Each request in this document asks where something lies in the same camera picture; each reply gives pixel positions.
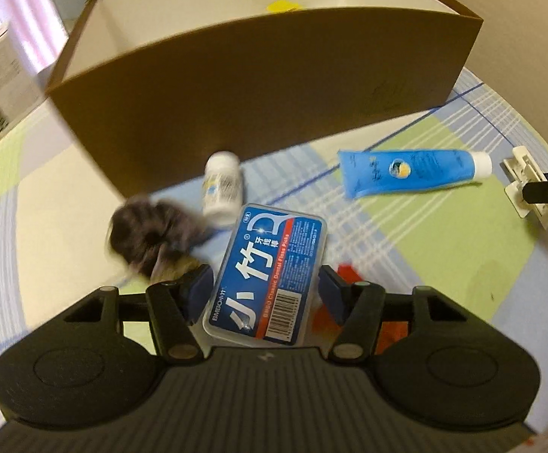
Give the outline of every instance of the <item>white bottle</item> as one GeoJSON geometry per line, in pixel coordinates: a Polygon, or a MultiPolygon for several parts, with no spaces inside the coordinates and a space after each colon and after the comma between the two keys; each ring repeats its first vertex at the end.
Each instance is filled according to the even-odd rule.
{"type": "Polygon", "coordinates": [[[243,207],[239,157],[229,151],[211,155],[205,166],[203,214],[216,228],[231,227],[243,207]]]}

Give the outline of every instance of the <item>ribbed black surface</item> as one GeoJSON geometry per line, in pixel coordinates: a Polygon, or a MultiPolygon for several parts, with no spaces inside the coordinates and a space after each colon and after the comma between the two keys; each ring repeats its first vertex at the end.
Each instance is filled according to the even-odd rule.
{"type": "Polygon", "coordinates": [[[316,349],[219,348],[170,369],[148,401],[109,424],[6,424],[0,453],[500,453],[528,436],[521,425],[476,434],[421,425],[385,403],[362,370],[331,365],[316,349]]]}

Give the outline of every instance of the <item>round logo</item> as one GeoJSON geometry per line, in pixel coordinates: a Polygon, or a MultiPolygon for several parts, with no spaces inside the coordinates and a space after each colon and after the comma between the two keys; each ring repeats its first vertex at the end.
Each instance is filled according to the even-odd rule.
{"type": "Polygon", "coordinates": [[[391,162],[389,173],[396,179],[405,179],[411,174],[411,166],[405,161],[397,159],[391,162]]]}

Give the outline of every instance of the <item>blue plastic case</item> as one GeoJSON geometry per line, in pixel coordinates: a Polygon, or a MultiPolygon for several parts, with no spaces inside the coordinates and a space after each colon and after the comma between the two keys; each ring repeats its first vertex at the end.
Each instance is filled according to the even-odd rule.
{"type": "Polygon", "coordinates": [[[249,346],[300,345],[326,240],[326,222],[248,204],[232,233],[203,326],[249,346]]]}

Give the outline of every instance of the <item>blue tube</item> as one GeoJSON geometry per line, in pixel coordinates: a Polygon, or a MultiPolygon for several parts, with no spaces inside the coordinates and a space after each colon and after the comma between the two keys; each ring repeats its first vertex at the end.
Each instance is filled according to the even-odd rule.
{"type": "Polygon", "coordinates": [[[480,182],[492,174],[487,153],[462,149],[339,151],[339,160],[351,199],[480,182]]]}

